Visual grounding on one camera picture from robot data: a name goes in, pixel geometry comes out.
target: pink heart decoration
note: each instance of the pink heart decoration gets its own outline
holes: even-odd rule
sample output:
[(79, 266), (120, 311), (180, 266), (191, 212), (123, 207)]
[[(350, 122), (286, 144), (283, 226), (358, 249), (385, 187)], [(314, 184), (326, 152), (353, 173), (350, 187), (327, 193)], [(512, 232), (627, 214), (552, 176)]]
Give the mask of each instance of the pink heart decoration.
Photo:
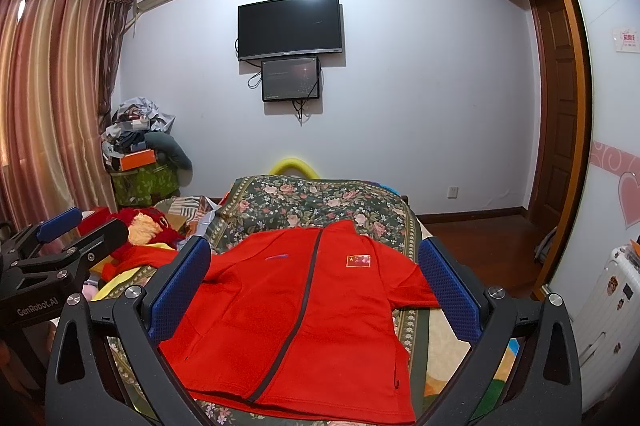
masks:
[(618, 197), (625, 225), (628, 229), (640, 222), (640, 185), (633, 173), (622, 173), (618, 183)]

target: screw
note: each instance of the screw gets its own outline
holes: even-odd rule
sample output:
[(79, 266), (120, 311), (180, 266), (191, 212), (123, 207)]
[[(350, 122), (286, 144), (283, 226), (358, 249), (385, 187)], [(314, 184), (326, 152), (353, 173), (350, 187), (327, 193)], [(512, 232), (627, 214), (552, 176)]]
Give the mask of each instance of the screw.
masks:
[(489, 295), (496, 300), (501, 300), (502, 298), (504, 298), (504, 295), (505, 295), (504, 289), (502, 287), (498, 287), (498, 285), (489, 287), (488, 292), (489, 292)]
[(126, 291), (124, 291), (124, 295), (130, 300), (136, 299), (142, 293), (142, 287), (138, 285), (132, 285)]
[(549, 303), (551, 303), (552, 305), (555, 305), (556, 307), (559, 307), (560, 305), (562, 305), (564, 301), (562, 301), (562, 297), (559, 294), (549, 294)]
[(80, 302), (82, 296), (79, 295), (77, 292), (75, 294), (71, 294), (67, 299), (66, 299), (66, 303), (68, 305), (71, 305), (72, 307), (74, 305), (78, 305), (78, 303)]

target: yellow tube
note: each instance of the yellow tube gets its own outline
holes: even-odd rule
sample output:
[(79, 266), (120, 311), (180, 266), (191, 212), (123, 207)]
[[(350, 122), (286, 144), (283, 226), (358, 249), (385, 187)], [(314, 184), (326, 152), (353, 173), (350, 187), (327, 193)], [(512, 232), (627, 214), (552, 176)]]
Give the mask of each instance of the yellow tube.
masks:
[(308, 179), (320, 178), (318, 174), (314, 171), (314, 169), (311, 166), (309, 166), (309, 164), (307, 164), (305, 161), (301, 161), (300, 159), (294, 159), (292, 157), (288, 159), (283, 159), (280, 162), (278, 162), (273, 168), (271, 168), (271, 171), (269, 171), (269, 174), (280, 175), (282, 174), (283, 171), (286, 171), (290, 168), (298, 170), (300, 173), (305, 175), (306, 178)]

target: white suitcase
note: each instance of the white suitcase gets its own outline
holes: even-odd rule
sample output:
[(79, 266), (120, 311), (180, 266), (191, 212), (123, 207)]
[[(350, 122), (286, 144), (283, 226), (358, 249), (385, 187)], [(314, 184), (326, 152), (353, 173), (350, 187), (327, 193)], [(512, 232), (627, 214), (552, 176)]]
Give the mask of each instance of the white suitcase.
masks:
[(607, 396), (640, 345), (640, 258), (630, 246), (611, 252), (573, 329), (586, 411)]

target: blue gripper pad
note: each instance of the blue gripper pad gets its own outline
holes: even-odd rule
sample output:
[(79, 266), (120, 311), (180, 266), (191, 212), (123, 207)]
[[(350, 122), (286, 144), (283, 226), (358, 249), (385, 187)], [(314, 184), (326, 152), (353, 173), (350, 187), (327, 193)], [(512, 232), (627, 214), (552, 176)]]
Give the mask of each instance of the blue gripper pad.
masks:
[(72, 207), (41, 223), (36, 238), (40, 243), (50, 243), (65, 232), (71, 231), (80, 222), (82, 222), (82, 211), (77, 207)]
[(478, 305), (429, 238), (418, 248), (418, 266), (456, 337), (474, 346), (482, 334)]
[(193, 237), (183, 249), (187, 247), (190, 247), (191, 250), (184, 257), (180, 258), (182, 255), (179, 254), (172, 263), (158, 269), (149, 282), (150, 284), (157, 275), (162, 275), (161, 269), (173, 269), (174, 263), (179, 262), (171, 278), (164, 283), (164, 287), (148, 308), (149, 327), (147, 333), (151, 342), (156, 346), (174, 335), (175, 329), (180, 324), (189, 303), (191, 303), (209, 269), (211, 262), (209, 242), (202, 237), (197, 237), (197, 239)]

